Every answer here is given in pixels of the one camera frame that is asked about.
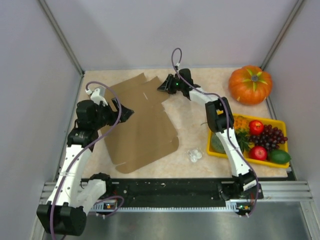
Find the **yellow plastic tray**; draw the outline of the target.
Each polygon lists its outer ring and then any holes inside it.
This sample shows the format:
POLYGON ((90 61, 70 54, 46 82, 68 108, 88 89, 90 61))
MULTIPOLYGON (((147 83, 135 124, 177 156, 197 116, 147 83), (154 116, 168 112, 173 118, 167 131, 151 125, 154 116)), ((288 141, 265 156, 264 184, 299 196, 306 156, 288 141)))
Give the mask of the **yellow plastic tray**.
MULTIPOLYGON (((269 118, 260 118, 260 117, 255 117, 255 116, 248 116, 248 115, 242 115, 242 114, 235 114, 234 116, 243 116, 245 118, 247 118, 250 121, 253 120, 258 120, 260 122, 262 122, 264 125, 272 125, 273 127, 277 127, 280 130, 283 131, 284 135, 287 136, 287 131, 286 131, 286 125, 283 121, 280 120, 274 120, 274 119, 269 119, 269 118)), ((253 163, 253 164, 258 164, 258 165, 264 165, 264 166, 268 166, 268 167, 273 167, 273 168, 288 168, 289 167, 289 162, 285 163, 285 164, 276 164, 271 162, 268 159, 268 154, 270 152, 267 152, 267 159, 262 161, 262 160, 256 160, 256 159, 252 159, 249 157, 249 151, 255 147, 254 144, 249 142, 249 137, 250 137, 250 131, 248 132, 248 134, 246 133, 235 133, 237 142, 240 146, 240 150, 243 153, 243 156, 245 157, 245 159, 249 162, 249 163, 253 163)), ((287 153, 289 153, 288 151, 288 143, 286 142, 285 144, 280 145, 280 150, 283 150, 287 153)))

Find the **brown cardboard box sheet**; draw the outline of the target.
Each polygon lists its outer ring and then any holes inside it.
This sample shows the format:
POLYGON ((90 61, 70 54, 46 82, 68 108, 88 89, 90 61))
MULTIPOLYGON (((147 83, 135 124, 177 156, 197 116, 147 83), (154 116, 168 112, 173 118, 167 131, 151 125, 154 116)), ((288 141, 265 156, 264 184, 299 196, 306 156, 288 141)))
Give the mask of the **brown cardboard box sheet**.
POLYGON ((133 111, 104 138, 110 159, 122 174, 145 167, 179 147, 178 132, 162 105, 169 95, 157 90, 160 85, 157 76, 147 80, 141 73, 111 87, 122 109, 133 111))

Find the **green avocado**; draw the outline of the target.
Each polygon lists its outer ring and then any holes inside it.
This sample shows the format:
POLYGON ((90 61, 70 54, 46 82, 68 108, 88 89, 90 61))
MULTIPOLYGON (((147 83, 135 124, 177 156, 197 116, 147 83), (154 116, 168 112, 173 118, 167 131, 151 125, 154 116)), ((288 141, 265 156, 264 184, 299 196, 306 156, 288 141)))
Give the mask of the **green avocado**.
POLYGON ((284 150, 274 149, 268 154, 268 159, 275 164, 286 164, 291 161, 291 156, 284 150))

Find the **purple grape bunch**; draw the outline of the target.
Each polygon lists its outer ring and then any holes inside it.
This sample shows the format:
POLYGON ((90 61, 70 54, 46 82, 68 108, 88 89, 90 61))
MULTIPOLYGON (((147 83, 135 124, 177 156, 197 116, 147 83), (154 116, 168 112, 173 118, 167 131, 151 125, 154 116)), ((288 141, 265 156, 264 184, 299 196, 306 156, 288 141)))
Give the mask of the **purple grape bunch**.
POLYGON ((260 134, 251 134, 249 137, 250 143, 265 148, 268 153, 278 150, 280 145, 284 145, 287 141, 288 138, 284 135, 284 132, 271 124, 264 125, 260 134))

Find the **orange pumpkin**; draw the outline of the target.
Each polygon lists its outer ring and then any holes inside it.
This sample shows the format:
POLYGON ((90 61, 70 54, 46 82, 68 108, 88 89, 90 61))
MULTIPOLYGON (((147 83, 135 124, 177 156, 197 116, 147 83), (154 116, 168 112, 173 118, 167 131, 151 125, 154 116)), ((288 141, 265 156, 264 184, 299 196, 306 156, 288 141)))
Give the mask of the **orange pumpkin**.
POLYGON ((272 89, 272 76, 254 65, 246 65, 233 71, 228 80, 231 96, 244 105, 262 103, 271 94, 272 89))

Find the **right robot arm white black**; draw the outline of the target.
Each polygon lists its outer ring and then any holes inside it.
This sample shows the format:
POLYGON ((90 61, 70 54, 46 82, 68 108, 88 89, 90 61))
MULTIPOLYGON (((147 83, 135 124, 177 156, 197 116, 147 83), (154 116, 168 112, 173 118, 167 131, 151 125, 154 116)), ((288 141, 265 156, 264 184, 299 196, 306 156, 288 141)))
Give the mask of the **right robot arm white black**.
POLYGON ((245 198, 254 190, 256 201, 259 196, 259 181, 237 142, 234 117, 227 98, 205 92, 193 82, 188 68, 173 68, 175 74, 169 74, 157 90, 171 95, 181 92, 184 97, 205 108, 207 125, 222 143, 230 162, 234 194, 239 198, 245 198))

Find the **aluminium frame beam front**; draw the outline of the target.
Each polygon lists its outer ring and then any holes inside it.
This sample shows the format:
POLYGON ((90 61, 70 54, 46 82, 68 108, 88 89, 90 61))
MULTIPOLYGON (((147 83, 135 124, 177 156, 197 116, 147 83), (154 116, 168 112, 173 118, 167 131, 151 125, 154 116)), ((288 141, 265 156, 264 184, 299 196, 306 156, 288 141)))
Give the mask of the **aluminium frame beam front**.
MULTIPOLYGON (((82 191, 88 184, 87 178, 80 182, 79 190, 82 191)), ((45 183, 42 194, 41 204, 47 202, 53 189, 55 182, 45 183)), ((311 201, 312 194, 308 184, 303 181, 261 181, 258 189, 261 187, 263 198, 253 200, 249 203, 244 200, 227 200, 225 206, 212 207, 123 207, 124 198, 114 195, 99 201, 90 210, 89 214, 111 214, 117 212, 231 212, 237 214, 247 214, 253 209, 254 204, 262 202, 301 202, 311 201)))

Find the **red apple lower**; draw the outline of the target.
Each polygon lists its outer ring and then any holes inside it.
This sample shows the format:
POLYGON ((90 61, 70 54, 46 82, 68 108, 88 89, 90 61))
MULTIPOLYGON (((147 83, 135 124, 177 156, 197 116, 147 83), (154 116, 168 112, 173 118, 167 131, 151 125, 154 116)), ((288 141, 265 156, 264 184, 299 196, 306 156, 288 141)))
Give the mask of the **red apple lower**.
POLYGON ((268 157, 268 153, 264 147, 254 146, 249 151, 249 157, 254 160, 265 161, 268 157))

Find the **left corner aluminium post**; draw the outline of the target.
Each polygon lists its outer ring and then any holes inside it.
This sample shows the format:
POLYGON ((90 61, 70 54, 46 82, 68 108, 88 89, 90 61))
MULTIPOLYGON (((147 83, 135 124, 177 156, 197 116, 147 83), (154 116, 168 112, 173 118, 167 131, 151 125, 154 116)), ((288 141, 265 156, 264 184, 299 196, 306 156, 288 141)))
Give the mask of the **left corner aluminium post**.
POLYGON ((48 3, 46 0, 36 0, 38 5, 40 6, 42 12, 44 13, 45 17, 47 18, 50 26, 53 29, 54 34, 56 35, 60 45, 64 49, 67 57, 69 58, 70 62, 78 72, 78 74, 83 77, 84 70, 81 67, 74 51, 72 50, 67 38, 65 37, 65 34, 63 33, 62 29, 60 28, 55 16, 53 15, 48 3))

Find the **red apple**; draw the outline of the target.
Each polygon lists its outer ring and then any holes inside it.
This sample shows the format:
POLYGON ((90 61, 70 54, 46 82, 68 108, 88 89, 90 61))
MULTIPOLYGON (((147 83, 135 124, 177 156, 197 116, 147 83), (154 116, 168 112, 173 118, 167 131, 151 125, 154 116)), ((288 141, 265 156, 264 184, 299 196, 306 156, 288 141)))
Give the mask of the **red apple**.
POLYGON ((259 120, 252 120, 249 122, 250 135, 258 136, 264 131, 264 124, 259 120))
POLYGON ((264 147, 254 146, 249 151, 249 157, 254 160, 265 161, 268 157, 268 153, 264 147))

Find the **green melon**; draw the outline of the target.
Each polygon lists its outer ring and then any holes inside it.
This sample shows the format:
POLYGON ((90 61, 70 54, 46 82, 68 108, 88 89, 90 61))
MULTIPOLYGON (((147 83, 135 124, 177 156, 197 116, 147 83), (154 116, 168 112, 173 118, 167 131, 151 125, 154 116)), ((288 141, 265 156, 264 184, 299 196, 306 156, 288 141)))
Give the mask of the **green melon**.
POLYGON ((224 146, 218 136, 216 134, 213 134, 210 139, 210 145, 212 149, 219 154, 225 154, 226 151, 224 149, 224 146))

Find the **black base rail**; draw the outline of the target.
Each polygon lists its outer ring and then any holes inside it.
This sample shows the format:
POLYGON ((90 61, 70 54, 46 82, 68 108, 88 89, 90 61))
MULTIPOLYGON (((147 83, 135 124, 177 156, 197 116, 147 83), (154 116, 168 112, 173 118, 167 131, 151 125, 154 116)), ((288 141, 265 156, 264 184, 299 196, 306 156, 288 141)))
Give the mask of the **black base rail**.
POLYGON ((112 178, 106 193, 124 198, 124 208, 204 208, 224 207, 228 200, 253 203, 262 199, 262 188, 241 191, 227 178, 112 178))

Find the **red apple upper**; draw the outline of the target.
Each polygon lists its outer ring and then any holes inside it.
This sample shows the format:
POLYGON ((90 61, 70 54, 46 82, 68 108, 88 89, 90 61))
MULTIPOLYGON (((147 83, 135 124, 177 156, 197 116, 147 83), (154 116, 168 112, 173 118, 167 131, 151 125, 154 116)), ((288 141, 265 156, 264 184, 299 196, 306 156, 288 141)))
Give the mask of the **red apple upper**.
POLYGON ((264 124, 259 120, 252 120, 249 122, 250 135, 258 136, 264 131, 264 124))

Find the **right corner aluminium post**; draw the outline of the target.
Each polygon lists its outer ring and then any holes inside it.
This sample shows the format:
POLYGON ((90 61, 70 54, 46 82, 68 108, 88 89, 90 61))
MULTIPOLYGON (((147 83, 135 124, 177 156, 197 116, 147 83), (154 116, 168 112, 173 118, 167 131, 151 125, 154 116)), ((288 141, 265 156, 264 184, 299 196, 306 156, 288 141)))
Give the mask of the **right corner aluminium post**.
POLYGON ((286 34, 288 33, 290 27, 294 23, 295 19, 298 17, 299 13, 303 9, 304 5, 306 4, 306 0, 296 0, 292 10, 290 11, 288 17, 286 18, 284 24, 282 25, 279 33, 277 34, 275 40, 273 41, 273 44, 271 45, 270 49, 268 50, 264 60, 262 61, 262 64, 260 65, 260 68, 262 70, 265 70, 268 65, 270 64, 272 58, 274 57, 276 51, 280 47, 281 43, 286 37, 286 34))

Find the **clear plastic bits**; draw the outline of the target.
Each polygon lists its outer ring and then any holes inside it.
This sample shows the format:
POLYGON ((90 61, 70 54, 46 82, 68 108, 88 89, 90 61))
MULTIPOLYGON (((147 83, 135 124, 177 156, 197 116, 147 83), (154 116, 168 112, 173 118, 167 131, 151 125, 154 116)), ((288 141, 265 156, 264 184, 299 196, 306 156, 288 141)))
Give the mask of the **clear plastic bits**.
POLYGON ((202 152, 198 149, 191 149, 188 151, 187 154, 188 154, 189 160, 192 163, 196 163, 198 160, 200 160, 203 157, 202 152))

